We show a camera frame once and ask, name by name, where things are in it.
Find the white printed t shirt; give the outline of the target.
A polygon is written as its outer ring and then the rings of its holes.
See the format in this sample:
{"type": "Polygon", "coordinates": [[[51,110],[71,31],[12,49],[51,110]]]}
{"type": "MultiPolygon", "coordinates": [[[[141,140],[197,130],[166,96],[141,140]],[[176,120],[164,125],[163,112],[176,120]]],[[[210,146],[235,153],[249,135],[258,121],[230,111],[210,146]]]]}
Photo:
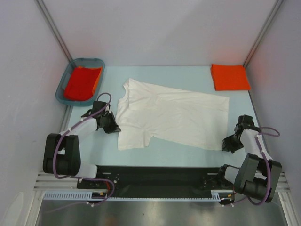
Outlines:
{"type": "Polygon", "coordinates": [[[153,137],[219,151],[228,131],[229,97],[128,79],[116,121],[118,149],[148,147],[153,137]]]}

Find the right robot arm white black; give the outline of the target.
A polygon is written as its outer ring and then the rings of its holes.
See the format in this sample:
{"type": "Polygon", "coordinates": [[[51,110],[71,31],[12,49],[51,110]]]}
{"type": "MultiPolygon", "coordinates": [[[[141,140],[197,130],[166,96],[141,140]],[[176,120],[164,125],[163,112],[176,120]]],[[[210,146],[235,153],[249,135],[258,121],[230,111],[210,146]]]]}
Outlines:
{"type": "Polygon", "coordinates": [[[282,172],[281,163],[274,161],[265,149],[264,135],[279,137],[280,132],[271,127],[256,127],[252,116],[241,115],[234,134],[222,141],[223,151],[234,154],[243,148],[246,157],[240,167],[220,167],[217,184],[222,189],[232,185],[234,192],[246,196],[253,205],[272,201],[282,172]]]}

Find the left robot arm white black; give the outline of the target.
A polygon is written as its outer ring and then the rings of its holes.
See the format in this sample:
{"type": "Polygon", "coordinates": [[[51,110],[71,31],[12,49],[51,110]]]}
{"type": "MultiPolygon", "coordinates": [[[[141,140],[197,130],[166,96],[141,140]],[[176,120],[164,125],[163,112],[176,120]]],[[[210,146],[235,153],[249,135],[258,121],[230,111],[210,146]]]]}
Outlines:
{"type": "Polygon", "coordinates": [[[101,187],[104,177],[97,172],[98,167],[82,161],[80,156],[80,143],[98,129],[103,129],[106,134],[121,131],[111,105],[103,101],[94,101],[92,109],[69,129],[47,136],[43,171],[59,178],[87,178],[93,188],[101,187]]]}

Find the orange t shirt in basket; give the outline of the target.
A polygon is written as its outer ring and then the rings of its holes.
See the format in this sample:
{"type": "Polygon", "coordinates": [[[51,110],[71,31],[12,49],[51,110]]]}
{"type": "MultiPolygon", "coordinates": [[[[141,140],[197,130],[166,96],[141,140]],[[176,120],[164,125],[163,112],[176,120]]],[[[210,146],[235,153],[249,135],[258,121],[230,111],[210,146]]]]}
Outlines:
{"type": "Polygon", "coordinates": [[[83,80],[84,92],[93,95],[96,91],[103,68],[79,67],[81,79],[83,80]]]}

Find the red t shirt in basket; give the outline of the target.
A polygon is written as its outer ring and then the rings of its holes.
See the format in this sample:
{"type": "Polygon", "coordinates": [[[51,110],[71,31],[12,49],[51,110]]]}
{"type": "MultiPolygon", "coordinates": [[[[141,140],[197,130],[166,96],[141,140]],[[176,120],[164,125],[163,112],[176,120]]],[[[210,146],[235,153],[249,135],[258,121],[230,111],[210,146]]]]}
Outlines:
{"type": "Polygon", "coordinates": [[[83,80],[80,76],[79,67],[76,67],[72,72],[64,91],[64,97],[73,101],[85,101],[92,97],[92,95],[84,92],[83,80]]]}

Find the teal plastic basket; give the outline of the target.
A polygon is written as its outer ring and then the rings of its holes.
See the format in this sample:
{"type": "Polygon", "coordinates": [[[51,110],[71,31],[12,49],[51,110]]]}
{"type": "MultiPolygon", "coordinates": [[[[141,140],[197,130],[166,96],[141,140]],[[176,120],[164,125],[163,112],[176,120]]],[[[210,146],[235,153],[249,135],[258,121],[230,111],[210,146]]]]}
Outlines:
{"type": "Polygon", "coordinates": [[[91,106],[93,102],[97,99],[98,92],[100,90],[100,86],[103,80],[104,69],[105,69],[105,63],[103,60],[99,58],[76,58],[70,61],[61,77],[61,80],[55,92],[55,97],[57,101],[59,101],[64,105],[70,105],[70,106],[79,106],[79,107],[91,106]],[[83,66],[86,68],[99,68],[99,67],[102,68],[102,72],[100,74],[100,79],[96,86],[95,93],[92,95],[90,99],[85,101],[73,101],[64,97],[64,91],[69,82],[71,74],[74,71],[74,69],[79,66],[83,66]]]}

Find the folded orange t shirt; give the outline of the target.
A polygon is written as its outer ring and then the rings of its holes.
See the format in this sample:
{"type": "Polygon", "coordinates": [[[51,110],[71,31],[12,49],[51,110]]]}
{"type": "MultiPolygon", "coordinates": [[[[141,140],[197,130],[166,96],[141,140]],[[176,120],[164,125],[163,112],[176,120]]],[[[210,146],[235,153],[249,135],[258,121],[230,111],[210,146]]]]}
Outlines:
{"type": "Polygon", "coordinates": [[[251,87],[242,65],[211,65],[211,76],[216,91],[247,90],[251,87]]]}

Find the aluminium front rail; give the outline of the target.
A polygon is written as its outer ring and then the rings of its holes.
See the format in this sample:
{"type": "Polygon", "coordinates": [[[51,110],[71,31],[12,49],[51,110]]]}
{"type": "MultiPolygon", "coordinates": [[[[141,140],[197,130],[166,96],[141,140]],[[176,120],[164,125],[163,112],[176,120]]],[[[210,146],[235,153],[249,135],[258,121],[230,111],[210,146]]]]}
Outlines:
{"type": "MultiPolygon", "coordinates": [[[[34,189],[35,190],[53,190],[53,191],[60,191],[60,190],[76,190],[77,189],[77,179],[74,178],[64,178],[64,179],[57,179],[52,174],[46,174],[40,172],[37,176],[34,189]]],[[[290,192],[290,187],[287,182],[285,173],[282,172],[280,174],[276,192],[290,192]]]]}

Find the left aluminium corner post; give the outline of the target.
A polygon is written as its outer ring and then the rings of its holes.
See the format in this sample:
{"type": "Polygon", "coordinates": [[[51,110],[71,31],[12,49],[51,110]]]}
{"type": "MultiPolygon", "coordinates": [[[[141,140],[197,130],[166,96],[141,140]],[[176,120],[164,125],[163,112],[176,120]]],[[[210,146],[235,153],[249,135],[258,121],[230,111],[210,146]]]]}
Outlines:
{"type": "Polygon", "coordinates": [[[52,32],[58,46],[60,47],[61,51],[63,52],[64,56],[68,60],[68,62],[71,62],[72,56],[43,0],[34,0],[35,4],[37,5],[39,11],[41,12],[47,26],[49,27],[50,31],[52,32]]]}

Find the aluminium corner post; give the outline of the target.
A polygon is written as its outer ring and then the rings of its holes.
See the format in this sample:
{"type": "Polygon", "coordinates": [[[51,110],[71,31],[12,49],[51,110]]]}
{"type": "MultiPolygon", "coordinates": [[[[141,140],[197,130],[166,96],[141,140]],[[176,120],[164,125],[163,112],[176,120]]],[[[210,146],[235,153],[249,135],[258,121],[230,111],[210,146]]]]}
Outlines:
{"type": "Polygon", "coordinates": [[[63,52],[64,56],[68,60],[68,62],[71,62],[72,56],[43,0],[34,0],[35,4],[37,5],[39,11],[41,12],[47,26],[49,27],[50,31],[52,32],[58,46],[60,47],[61,51],[63,52]]]}
{"type": "Polygon", "coordinates": [[[274,23],[274,20],[276,19],[278,13],[280,12],[281,7],[285,3],[285,0],[277,0],[275,1],[275,4],[273,5],[271,11],[268,14],[267,19],[265,20],[262,28],[260,29],[259,34],[257,35],[254,44],[252,45],[246,59],[243,62],[243,67],[247,68],[249,63],[251,62],[253,56],[255,55],[258,47],[264,40],[265,36],[267,35],[269,29],[271,28],[272,24],[274,23]]]}

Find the right aluminium corner post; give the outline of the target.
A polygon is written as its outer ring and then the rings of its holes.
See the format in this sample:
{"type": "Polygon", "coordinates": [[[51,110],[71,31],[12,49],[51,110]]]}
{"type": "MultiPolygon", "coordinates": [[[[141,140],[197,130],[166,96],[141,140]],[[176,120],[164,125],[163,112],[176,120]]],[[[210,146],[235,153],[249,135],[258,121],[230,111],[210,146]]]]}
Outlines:
{"type": "Polygon", "coordinates": [[[274,23],[274,20],[276,19],[278,13],[280,12],[281,7],[285,3],[285,0],[277,0],[275,1],[275,4],[273,5],[271,11],[268,14],[267,19],[265,20],[262,28],[260,29],[259,34],[257,35],[254,44],[252,45],[246,59],[243,62],[243,67],[247,68],[249,63],[251,62],[253,56],[255,55],[258,47],[264,40],[265,36],[267,35],[269,29],[271,28],[272,24],[274,23]]]}

